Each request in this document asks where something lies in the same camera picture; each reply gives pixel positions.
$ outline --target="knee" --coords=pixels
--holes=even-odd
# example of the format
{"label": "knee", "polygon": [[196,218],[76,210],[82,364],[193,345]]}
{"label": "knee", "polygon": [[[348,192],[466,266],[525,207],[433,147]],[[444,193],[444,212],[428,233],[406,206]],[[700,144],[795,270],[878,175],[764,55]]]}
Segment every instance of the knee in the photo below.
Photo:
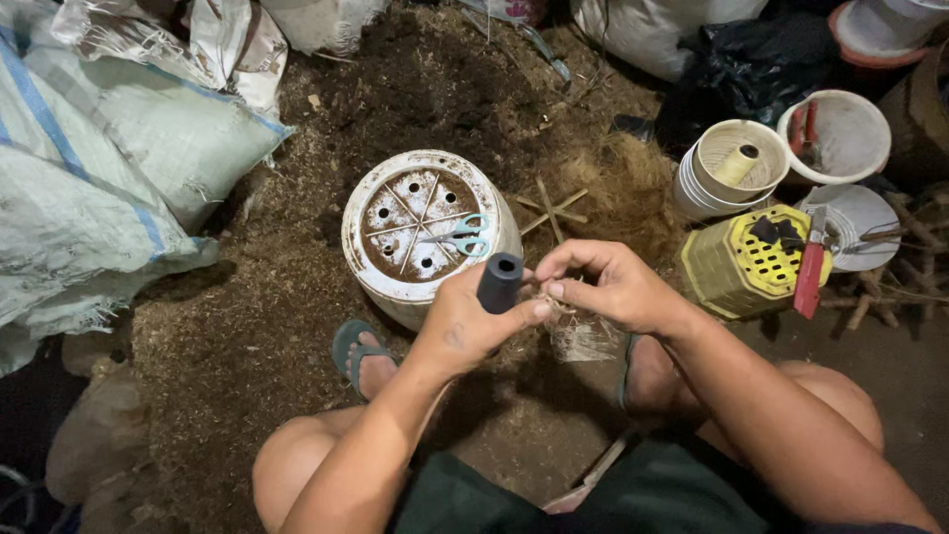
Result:
{"label": "knee", "polygon": [[336,444],[326,424],[295,417],[267,438],[253,463],[253,501],[268,532],[280,529],[297,496]]}
{"label": "knee", "polygon": [[883,424],[873,399],[841,372],[803,361],[786,361],[778,370],[840,413],[877,450],[883,452]]}

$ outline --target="foot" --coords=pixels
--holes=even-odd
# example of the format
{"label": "foot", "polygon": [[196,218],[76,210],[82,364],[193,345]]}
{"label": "foot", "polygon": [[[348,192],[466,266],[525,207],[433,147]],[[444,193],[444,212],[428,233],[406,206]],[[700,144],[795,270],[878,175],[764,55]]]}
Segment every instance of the foot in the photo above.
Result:
{"label": "foot", "polygon": [[[369,332],[359,334],[359,342],[370,347],[379,347],[379,339]],[[349,345],[349,360],[346,361],[346,377],[352,380],[353,352],[356,343]],[[359,366],[359,391],[366,400],[371,401],[382,391],[382,388],[396,375],[396,362],[389,356],[363,356]]]}
{"label": "foot", "polygon": [[655,337],[640,337],[626,357],[623,403],[630,414],[671,414],[683,408],[683,395],[695,398]]}

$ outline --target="yellow plastic basket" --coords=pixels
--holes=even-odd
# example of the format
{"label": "yellow plastic basket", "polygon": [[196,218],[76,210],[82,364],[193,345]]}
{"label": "yellow plastic basket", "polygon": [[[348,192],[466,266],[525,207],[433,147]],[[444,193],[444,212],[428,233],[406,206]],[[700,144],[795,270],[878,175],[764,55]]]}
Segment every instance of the yellow plastic basket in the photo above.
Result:
{"label": "yellow plastic basket", "polygon": [[[810,216],[777,205],[724,220],[689,234],[679,256],[684,279],[698,302],[730,319],[761,314],[790,305],[797,282],[801,251],[781,249],[751,234],[755,222],[788,219],[801,238],[810,229]],[[824,252],[820,285],[827,283],[833,260]]]}

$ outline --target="tattoo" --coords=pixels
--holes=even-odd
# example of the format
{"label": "tattoo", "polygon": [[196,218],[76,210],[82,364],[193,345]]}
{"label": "tattoo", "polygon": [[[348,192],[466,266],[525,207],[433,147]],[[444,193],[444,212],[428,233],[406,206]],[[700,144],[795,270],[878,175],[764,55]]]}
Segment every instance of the tattoo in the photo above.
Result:
{"label": "tattoo", "polygon": [[445,343],[454,349],[463,350],[465,348],[464,341],[461,340],[461,336],[465,333],[465,325],[461,323],[455,323],[452,325],[452,328],[445,331]]}

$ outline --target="hand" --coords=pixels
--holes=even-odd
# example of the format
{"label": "hand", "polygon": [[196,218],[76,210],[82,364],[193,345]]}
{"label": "hand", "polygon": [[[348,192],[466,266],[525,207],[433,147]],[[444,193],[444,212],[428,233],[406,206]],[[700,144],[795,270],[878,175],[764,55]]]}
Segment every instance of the hand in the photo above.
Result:
{"label": "hand", "polygon": [[[599,277],[597,285],[564,278],[567,268]],[[548,295],[619,321],[630,332],[665,334],[692,307],[622,243],[570,239],[534,273]]]}
{"label": "hand", "polygon": [[[540,299],[521,302],[501,315],[485,312],[476,296],[485,264],[441,283],[406,363],[420,363],[450,380],[473,369],[508,337],[550,317],[550,305]],[[531,276],[525,269],[524,279]]]}

